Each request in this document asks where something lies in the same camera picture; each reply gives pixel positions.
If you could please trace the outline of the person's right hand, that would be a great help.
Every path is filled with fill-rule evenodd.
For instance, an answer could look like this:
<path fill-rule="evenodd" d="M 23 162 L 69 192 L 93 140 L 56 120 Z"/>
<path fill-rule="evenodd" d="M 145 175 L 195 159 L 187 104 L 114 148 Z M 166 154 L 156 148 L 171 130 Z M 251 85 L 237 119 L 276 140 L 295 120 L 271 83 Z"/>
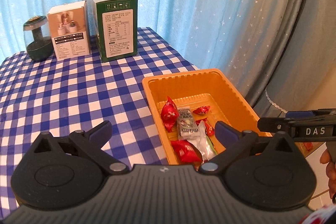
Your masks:
<path fill-rule="evenodd" d="M 321 164 L 326 165 L 326 175 L 329 179 L 328 181 L 329 195 L 333 203 L 335 203 L 336 170 L 335 170 L 335 163 L 332 162 L 332 158 L 328 149 L 325 149 L 325 151 L 322 153 L 319 162 Z"/>

